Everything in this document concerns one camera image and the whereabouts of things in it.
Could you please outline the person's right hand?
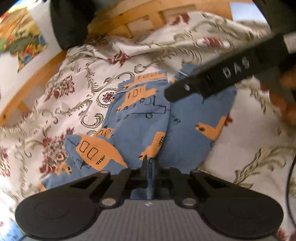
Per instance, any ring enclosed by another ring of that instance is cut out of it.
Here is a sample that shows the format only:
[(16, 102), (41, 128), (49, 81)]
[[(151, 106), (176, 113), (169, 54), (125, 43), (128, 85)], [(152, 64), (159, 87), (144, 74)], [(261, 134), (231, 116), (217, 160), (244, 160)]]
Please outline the person's right hand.
[[(283, 74), (280, 78), (280, 84), (283, 88), (295, 90), (295, 66)], [(289, 104), (285, 97), (270, 91), (262, 82), (260, 82), (260, 89), (262, 91), (269, 91), (271, 103), (280, 109), (282, 119), (290, 126), (295, 126), (295, 104)]]

